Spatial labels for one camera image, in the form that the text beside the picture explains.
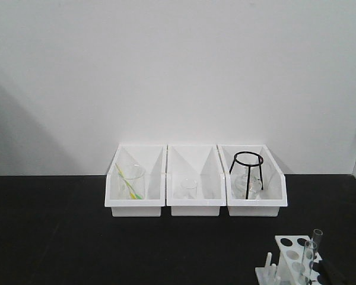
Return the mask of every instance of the black table surface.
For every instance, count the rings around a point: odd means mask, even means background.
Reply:
[[[287,175],[278,217],[114,218],[104,176],[0,176],[0,284],[258,284],[275,235],[322,229],[319,252],[356,284],[356,179]]]

